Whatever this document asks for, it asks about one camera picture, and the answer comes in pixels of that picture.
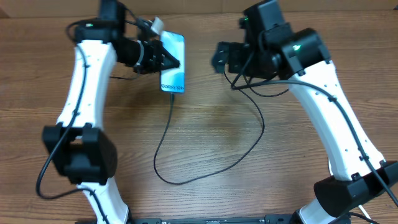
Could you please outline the blue Samsung Galaxy smartphone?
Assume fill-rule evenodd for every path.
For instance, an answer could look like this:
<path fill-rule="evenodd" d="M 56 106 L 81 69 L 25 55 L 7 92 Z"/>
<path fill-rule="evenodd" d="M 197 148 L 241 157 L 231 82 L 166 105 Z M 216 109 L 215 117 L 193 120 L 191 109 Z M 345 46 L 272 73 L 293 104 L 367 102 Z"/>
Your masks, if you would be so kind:
<path fill-rule="evenodd" d="M 170 93 L 185 92 L 185 38 L 182 34 L 163 31 L 160 41 L 164 59 L 160 72 L 160 89 Z"/>

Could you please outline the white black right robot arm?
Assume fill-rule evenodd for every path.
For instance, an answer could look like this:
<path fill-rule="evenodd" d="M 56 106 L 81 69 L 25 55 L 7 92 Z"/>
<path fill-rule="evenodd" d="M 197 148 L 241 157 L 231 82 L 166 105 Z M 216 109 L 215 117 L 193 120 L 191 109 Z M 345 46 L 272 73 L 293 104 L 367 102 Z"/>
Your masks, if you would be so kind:
<path fill-rule="evenodd" d="M 247 8 L 239 20 L 243 42 L 220 42 L 212 58 L 217 73 L 233 73 L 250 90 L 287 85 L 308 114 L 328 155 L 331 176 L 315 183 L 315 198 L 291 223 L 335 223 L 352 209 L 390 194 L 397 162 L 369 140 L 338 80 L 328 48 L 311 28 L 294 32 L 277 1 Z"/>

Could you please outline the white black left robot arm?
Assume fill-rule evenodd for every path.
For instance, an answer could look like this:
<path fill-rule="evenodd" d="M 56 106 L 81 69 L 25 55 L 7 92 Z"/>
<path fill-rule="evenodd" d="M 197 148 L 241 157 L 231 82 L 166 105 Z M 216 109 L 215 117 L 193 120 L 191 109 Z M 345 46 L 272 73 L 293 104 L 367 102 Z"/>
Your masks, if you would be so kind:
<path fill-rule="evenodd" d="M 65 106 L 42 140 L 48 164 L 83 192 L 97 223 L 132 223 L 131 211 L 115 180 L 118 155 L 104 132 L 103 115 L 114 66 L 122 63 L 137 74 L 158 73 L 160 89 L 185 91 L 185 38 L 166 31 L 155 18 L 132 18 L 136 39 L 125 36 L 129 9 L 119 1 L 101 1 L 97 17 L 66 28 L 75 46 L 75 66 Z"/>

